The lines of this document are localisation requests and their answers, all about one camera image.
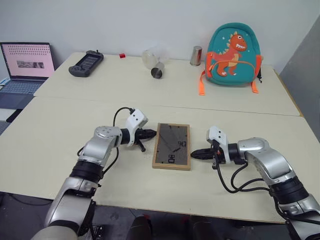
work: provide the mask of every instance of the floor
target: floor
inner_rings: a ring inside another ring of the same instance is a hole
[[[50,201],[23,195],[10,196],[0,192],[0,239],[29,240],[44,226]],[[148,215],[154,240],[191,240],[186,226],[188,215],[138,209],[97,206],[93,223],[103,225],[104,240],[125,240],[127,232],[139,215]],[[284,225],[254,225],[254,222],[209,218],[220,239],[226,240],[289,240]]]

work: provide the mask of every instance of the white wall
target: white wall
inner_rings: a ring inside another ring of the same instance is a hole
[[[253,28],[264,63],[281,72],[319,15],[319,0],[0,0],[0,41],[50,42],[72,52],[140,56],[156,43],[173,59],[205,50],[220,25]],[[0,57],[0,79],[7,75]]]

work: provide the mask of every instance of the backpack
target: backpack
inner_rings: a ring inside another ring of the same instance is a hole
[[[243,85],[251,83],[252,91],[259,93],[255,78],[261,79],[259,43],[254,31],[239,22],[220,26],[208,46],[205,69],[199,81],[199,95],[205,95],[206,79],[219,85]]]

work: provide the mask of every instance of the laptop keyboard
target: laptop keyboard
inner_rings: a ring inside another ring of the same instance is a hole
[[[33,95],[40,86],[41,83],[9,81],[7,85],[0,90],[0,93]]]
[[[10,125],[10,122],[0,121],[0,135],[7,129]]]

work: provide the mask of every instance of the wooden picture frame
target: wooden picture frame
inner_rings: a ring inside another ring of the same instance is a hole
[[[178,126],[178,127],[186,127],[186,164],[174,164],[174,163],[159,163],[157,161],[157,154],[158,148],[160,147],[160,138],[161,138],[161,126]],[[153,160],[152,160],[152,167],[154,169],[171,169],[171,170],[184,170],[190,171],[191,170],[191,156],[190,156],[190,126],[187,124],[173,124],[173,123],[158,123],[157,126],[157,134],[156,140],[154,145],[154,153],[153,153]]]

